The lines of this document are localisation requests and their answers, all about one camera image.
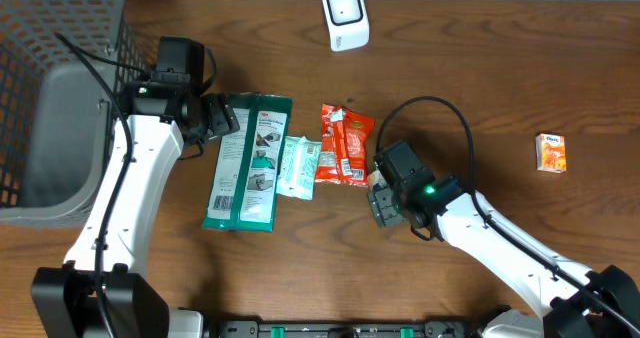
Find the green white package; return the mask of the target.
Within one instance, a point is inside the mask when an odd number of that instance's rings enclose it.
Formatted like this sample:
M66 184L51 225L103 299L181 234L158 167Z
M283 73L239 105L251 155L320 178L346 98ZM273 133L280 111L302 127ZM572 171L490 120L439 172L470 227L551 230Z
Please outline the green white package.
M273 231L277 176L292 106L293 100L282 96L230 97L239 130L221 139L203 228Z

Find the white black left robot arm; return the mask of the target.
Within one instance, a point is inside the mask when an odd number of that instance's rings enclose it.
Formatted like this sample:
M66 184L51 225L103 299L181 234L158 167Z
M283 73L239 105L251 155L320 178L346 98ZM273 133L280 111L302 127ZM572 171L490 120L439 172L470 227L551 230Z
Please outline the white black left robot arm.
M41 267L31 285L49 337L208 337L199 310L170 308L147 281L159 203L185 147L235 133L229 99L210 92L215 61L203 44L163 37L155 67L119 91L107 88L117 120L93 209L59 268Z

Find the green capped white jar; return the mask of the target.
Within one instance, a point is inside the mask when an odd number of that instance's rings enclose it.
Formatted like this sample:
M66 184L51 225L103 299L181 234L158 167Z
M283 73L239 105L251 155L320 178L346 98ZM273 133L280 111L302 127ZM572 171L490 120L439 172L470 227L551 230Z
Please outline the green capped white jar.
M379 170L375 170L368 175L367 183L371 191L380 190L388 186L385 178Z

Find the orange tissue pack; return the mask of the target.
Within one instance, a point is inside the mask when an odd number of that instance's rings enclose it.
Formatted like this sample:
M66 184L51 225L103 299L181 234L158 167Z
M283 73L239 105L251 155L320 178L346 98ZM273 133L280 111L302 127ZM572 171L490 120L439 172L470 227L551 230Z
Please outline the orange tissue pack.
M561 135L541 133L535 138L537 169L562 173L567 169L565 139Z

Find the red snack bag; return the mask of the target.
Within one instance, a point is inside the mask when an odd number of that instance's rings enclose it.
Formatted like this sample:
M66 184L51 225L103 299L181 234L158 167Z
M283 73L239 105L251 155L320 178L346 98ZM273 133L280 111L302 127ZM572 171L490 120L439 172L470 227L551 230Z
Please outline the red snack bag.
M345 133L345 109L324 104L321 109L322 140L316 182L347 183L351 176Z
M366 142L375 126L375 119L346 110L343 126L346 144L346 158L343 165L345 182L349 185L366 187Z

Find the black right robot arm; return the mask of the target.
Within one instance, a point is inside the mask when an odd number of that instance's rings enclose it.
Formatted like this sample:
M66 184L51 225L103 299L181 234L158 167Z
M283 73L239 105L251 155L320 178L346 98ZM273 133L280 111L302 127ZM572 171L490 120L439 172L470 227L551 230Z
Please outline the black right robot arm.
M597 272L526 233L454 175L436 177L405 141L378 152L383 183L369 195L381 227L409 222L489 269L532 310L507 308L481 337L636 337L639 288L620 268Z

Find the light blue tissue pack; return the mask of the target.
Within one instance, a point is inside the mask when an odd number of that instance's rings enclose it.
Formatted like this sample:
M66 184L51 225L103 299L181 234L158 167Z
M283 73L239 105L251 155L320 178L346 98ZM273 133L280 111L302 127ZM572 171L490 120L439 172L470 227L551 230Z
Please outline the light blue tissue pack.
M287 136L276 192L287 197L312 200L321 143L305 136Z

